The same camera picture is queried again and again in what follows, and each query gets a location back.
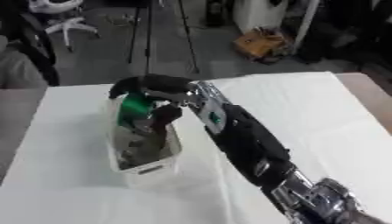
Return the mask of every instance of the black robotic arm segment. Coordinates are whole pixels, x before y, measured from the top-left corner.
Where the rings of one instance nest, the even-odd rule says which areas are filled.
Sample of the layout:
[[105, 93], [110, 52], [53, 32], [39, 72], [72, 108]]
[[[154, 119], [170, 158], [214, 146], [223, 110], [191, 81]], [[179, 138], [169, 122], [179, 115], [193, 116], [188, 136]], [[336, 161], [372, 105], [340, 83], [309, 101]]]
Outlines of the black robotic arm segment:
[[241, 106], [222, 108], [226, 126], [217, 135], [206, 129], [211, 138], [249, 182], [266, 189], [279, 186], [294, 169], [289, 152]]

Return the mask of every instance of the black chair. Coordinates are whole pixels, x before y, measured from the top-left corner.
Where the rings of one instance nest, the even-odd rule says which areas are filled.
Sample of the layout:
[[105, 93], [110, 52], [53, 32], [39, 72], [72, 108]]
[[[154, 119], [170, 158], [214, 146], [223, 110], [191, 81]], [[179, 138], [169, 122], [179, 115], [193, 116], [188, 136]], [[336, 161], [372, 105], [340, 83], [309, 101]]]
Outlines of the black chair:
[[31, 60], [49, 86], [58, 86], [60, 78], [54, 68], [56, 55], [52, 42], [26, 5], [22, 1], [0, 0], [0, 34]]

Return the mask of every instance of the floor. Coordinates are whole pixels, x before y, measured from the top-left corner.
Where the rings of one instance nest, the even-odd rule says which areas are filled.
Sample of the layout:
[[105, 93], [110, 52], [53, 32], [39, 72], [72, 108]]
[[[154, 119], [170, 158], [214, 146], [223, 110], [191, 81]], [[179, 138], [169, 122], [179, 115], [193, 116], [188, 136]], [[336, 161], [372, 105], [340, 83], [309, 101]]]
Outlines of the floor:
[[[269, 66], [251, 62], [232, 47], [232, 41], [240, 35], [234, 25], [221, 28], [203, 27], [201, 20], [205, 1], [183, 1], [191, 26], [200, 73], [193, 73], [178, 4], [174, 0], [164, 1], [164, 8], [157, 3], [154, 5], [150, 66], [152, 73], [208, 80], [245, 74], [345, 71], [342, 65], [331, 61], [322, 61], [312, 66], [290, 58]], [[142, 12], [141, 26], [137, 32], [134, 61], [128, 64], [126, 59], [132, 27], [114, 26], [109, 23], [107, 16], [118, 17], [123, 13], [133, 15], [134, 10], [108, 7], [102, 0], [87, 0], [86, 4], [87, 22], [99, 29], [101, 38], [96, 39], [93, 35], [73, 31], [71, 39], [74, 52], [70, 53], [62, 43], [61, 34], [52, 35], [59, 58], [57, 68], [60, 72], [61, 84], [68, 86], [113, 83], [125, 77], [142, 75], [145, 63], [146, 12]]]

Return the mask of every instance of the white plastic basket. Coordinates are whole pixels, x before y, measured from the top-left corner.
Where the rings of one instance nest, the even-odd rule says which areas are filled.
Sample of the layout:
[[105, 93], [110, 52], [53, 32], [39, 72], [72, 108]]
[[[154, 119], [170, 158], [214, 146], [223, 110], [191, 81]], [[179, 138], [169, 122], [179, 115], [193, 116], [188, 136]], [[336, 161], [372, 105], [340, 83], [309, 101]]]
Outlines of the white plastic basket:
[[117, 159], [117, 150], [114, 148], [114, 134], [117, 125], [117, 117], [120, 105], [123, 98], [117, 98], [113, 101], [108, 101], [105, 108], [105, 116], [107, 117], [107, 146], [108, 157], [110, 160], [111, 168], [114, 172], [121, 173], [125, 182], [129, 187], [151, 186], [164, 182], [169, 177], [176, 174], [176, 160], [181, 152], [181, 145], [177, 137], [175, 129], [172, 125], [167, 125], [167, 144], [171, 155], [169, 157], [161, 158], [158, 161], [139, 165], [127, 170], [121, 170], [120, 164]]

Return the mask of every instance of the white chair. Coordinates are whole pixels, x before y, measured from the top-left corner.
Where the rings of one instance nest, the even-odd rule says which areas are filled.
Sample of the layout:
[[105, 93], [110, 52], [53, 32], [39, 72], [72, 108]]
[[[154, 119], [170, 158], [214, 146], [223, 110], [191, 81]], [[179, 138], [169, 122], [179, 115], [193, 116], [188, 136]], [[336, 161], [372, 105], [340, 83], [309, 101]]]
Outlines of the white chair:
[[[78, 10], [82, 3], [83, 0], [68, 0], [64, 3], [53, 3], [51, 0], [29, 0], [29, 9], [33, 13], [54, 15]], [[45, 31], [48, 34], [63, 31], [66, 48], [69, 52], [72, 52], [73, 48], [71, 47], [68, 34], [70, 29], [93, 32], [96, 37], [99, 37], [98, 30], [91, 25], [83, 24], [82, 22], [84, 20], [84, 17], [65, 18], [50, 25], [45, 29]]]

